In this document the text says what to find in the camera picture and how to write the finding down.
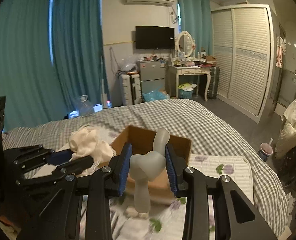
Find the oval vanity mirror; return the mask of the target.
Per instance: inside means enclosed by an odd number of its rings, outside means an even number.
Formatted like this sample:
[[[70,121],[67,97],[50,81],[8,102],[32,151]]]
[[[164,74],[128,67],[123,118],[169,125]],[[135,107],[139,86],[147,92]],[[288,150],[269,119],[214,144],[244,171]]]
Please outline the oval vanity mirror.
[[[178,57],[182,56],[188,58],[194,53],[195,40],[188,31],[179,33],[175,45]]]

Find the white floral quilted mat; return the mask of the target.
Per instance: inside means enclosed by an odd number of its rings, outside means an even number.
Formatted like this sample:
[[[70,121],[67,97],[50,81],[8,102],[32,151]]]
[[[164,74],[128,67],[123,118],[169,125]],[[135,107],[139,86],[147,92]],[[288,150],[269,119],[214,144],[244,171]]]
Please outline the white floral quilted mat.
[[[118,136],[99,130],[98,137],[108,142],[114,153],[121,151],[124,143],[139,142],[146,153],[152,150],[155,134],[138,127],[127,127]],[[190,148],[180,144],[181,151],[189,157],[189,163],[204,175],[219,178],[230,176],[250,201],[253,197],[253,182],[250,163],[244,157],[219,157],[191,154]],[[134,180],[129,179],[124,195],[110,201],[113,239],[181,239],[186,198],[175,198],[170,190],[168,176],[164,171],[149,182],[151,209],[148,214],[138,213],[133,201]]]

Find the purple drink cup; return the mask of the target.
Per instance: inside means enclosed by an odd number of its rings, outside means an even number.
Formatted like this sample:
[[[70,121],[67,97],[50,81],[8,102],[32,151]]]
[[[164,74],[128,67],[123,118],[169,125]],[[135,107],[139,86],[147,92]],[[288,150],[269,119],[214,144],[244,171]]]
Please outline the purple drink cup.
[[[274,150],[271,146],[272,142],[273,142],[273,138],[271,138],[268,143],[263,142],[262,144],[260,144],[260,148],[258,150],[258,156],[264,162],[266,162],[267,159],[274,153]]]

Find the cream fabric scrunchie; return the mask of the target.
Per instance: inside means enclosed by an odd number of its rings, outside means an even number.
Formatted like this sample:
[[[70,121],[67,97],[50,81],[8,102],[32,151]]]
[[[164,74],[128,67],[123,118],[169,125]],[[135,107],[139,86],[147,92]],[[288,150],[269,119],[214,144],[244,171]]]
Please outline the cream fabric scrunchie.
[[[92,166],[83,170],[79,177],[93,174],[100,164],[109,162],[116,155],[110,144],[100,139],[98,132],[93,126],[82,126],[71,133],[68,142],[73,152],[71,161],[87,156],[93,159]]]

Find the dark suitcase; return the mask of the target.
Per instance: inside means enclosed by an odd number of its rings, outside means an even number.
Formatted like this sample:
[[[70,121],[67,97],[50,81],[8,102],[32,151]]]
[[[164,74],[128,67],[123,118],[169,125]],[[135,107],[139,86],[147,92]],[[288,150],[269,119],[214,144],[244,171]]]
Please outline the dark suitcase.
[[[208,88],[208,99],[216,99],[219,86],[220,68],[213,66],[210,67],[210,84]]]

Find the hanging pink clothes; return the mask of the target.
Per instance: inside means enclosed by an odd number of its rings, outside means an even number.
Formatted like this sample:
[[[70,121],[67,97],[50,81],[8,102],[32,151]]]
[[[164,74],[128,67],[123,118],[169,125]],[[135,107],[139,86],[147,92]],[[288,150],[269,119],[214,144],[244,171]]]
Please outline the hanging pink clothes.
[[[283,55],[286,53],[286,43],[280,36],[276,38],[277,50],[276,50],[276,66],[278,68],[283,67]]]

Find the white sock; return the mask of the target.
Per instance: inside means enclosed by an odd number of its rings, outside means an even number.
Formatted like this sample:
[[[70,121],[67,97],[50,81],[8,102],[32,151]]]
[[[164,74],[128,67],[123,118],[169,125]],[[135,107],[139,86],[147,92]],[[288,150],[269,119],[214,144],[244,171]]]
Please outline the white sock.
[[[165,149],[170,134],[164,129],[157,130],[153,149],[147,154],[134,154],[130,158],[130,177],[134,180],[134,207],[138,213],[149,213],[151,202],[148,182],[154,181],[165,169]]]

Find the white dressing table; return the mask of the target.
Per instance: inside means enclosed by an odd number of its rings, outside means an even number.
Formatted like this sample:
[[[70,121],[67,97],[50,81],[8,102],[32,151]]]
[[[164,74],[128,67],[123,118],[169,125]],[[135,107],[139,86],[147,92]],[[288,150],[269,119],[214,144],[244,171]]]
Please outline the white dressing table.
[[[185,81],[188,81],[188,77],[190,77],[191,79],[193,77],[196,77],[196,93],[199,94],[201,76],[207,77],[207,83],[205,85],[204,91],[204,100],[208,101],[208,89],[211,81],[211,74],[209,68],[199,66],[178,67],[168,64],[166,66],[166,90],[170,96],[175,96],[176,98],[179,98],[178,86],[180,77],[184,77]]]

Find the white sliding wardrobe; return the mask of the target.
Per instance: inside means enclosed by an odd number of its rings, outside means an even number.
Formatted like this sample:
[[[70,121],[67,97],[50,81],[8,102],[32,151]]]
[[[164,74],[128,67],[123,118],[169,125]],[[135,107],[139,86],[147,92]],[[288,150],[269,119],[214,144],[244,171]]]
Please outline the white sliding wardrobe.
[[[220,69],[218,98],[259,123],[274,74],[275,31],[267,4],[211,12],[213,56]]]

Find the white clothes pile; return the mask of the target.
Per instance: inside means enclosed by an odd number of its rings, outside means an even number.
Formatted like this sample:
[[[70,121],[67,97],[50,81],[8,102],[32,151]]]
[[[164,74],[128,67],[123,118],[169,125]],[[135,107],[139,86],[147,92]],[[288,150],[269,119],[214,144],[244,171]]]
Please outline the white clothes pile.
[[[275,158],[282,159],[296,146],[296,99],[290,103],[281,116],[283,126],[275,147]]]

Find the teal left curtain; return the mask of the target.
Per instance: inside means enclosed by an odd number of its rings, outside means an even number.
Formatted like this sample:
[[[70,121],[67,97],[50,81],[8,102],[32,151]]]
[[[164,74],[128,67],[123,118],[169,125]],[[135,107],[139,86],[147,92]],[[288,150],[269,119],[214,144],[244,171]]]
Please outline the teal left curtain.
[[[1,0],[4,129],[63,119],[108,95],[101,0]]]

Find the black wall television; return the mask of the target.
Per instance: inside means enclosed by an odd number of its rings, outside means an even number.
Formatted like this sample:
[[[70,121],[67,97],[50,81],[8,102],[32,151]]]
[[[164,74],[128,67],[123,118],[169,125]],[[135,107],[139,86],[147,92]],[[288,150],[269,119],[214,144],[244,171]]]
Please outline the black wall television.
[[[175,29],[159,26],[136,26],[136,49],[174,49]]]

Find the brown cardboard box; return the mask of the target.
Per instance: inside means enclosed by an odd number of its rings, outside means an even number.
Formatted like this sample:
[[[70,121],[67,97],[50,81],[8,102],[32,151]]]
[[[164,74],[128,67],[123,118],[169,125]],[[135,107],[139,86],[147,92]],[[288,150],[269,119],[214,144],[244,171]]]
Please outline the brown cardboard box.
[[[116,154],[120,154],[125,143],[132,146],[134,155],[141,154],[139,168],[147,173],[148,190],[153,202],[170,205],[175,199],[171,192],[166,172],[166,156],[162,147],[170,144],[175,154],[189,161],[191,145],[190,139],[170,135],[164,128],[156,132],[147,129],[127,126],[111,143]]]

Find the blue plastic bag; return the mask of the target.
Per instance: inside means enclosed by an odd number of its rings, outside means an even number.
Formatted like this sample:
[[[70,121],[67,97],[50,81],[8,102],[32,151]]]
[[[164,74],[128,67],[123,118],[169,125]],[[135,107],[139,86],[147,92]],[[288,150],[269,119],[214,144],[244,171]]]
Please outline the blue plastic bag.
[[[142,97],[143,97],[144,102],[151,102],[151,101],[156,101],[156,100],[165,100],[165,99],[170,98],[170,96],[167,93],[161,92],[159,90],[153,90],[153,91],[150,91],[148,93],[143,93]]]

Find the teal right curtain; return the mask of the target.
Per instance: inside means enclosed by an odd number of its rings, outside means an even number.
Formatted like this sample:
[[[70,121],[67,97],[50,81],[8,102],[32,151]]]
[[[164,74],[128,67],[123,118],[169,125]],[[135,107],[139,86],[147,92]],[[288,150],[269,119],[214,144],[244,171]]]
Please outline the teal right curtain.
[[[195,39],[196,51],[203,48],[213,53],[213,23],[210,0],[178,0],[181,14],[181,30]]]

